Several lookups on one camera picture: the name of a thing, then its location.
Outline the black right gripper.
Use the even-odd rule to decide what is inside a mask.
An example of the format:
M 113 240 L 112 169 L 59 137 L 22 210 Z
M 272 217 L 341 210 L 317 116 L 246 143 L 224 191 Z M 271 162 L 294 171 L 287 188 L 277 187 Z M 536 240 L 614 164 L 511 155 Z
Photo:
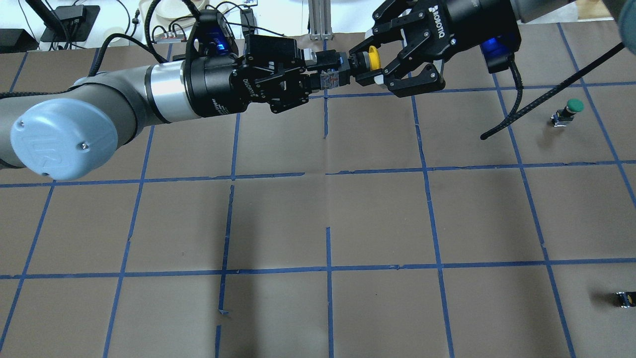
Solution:
M 371 36 L 348 51 L 360 86 L 381 86 L 397 97 L 443 90 L 442 60 L 506 33 L 520 34 L 508 0 L 386 0 L 373 12 Z M 378 48 L 406 41 L 397 58 L 407 64 L 382 67 Z M 412 58 L 436 60 L 416 64 Z

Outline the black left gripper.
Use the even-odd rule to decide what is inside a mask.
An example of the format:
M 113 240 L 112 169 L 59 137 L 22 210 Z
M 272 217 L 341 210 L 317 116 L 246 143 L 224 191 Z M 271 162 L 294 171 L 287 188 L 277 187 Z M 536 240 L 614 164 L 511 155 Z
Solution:
M 193 112 L 200 117 L 232 115 L 249 104 L 267 103 L 279 114 L 309 102 L 322 90 L 319 72 L 328 54 L 298 46 L 295 38 L 248 34 L 243 56 L 182 54 L 182 81 Z M 266 85 L 257 83 L 266 78 Z

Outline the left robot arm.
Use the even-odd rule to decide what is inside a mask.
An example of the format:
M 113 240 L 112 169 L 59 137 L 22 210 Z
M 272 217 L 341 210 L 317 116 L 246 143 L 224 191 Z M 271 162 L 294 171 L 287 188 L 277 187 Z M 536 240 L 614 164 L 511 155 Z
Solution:
M 321 89 L 329 59 L 293 38 L 248 35 L 243 54 L 193 39 L 178 61 L 92 74 L 66 91 L 3 93 L 1 168 L 79 179 L 150 125 L 233 115 L 252 103 L 296 108 Z

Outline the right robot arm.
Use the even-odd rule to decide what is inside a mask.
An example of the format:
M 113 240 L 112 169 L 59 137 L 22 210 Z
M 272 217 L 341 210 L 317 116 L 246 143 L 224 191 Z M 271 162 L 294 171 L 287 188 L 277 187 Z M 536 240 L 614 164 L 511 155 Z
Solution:
M 398 97 L 443 90 L 443 64 L 473 48 L 489 73 L 517 76 L 521 24 L 613 19 L 623 44 L 635 50 L 633 0 L 386 0 L 372 18 L 366 38 L 348 53 L 350 74 Z

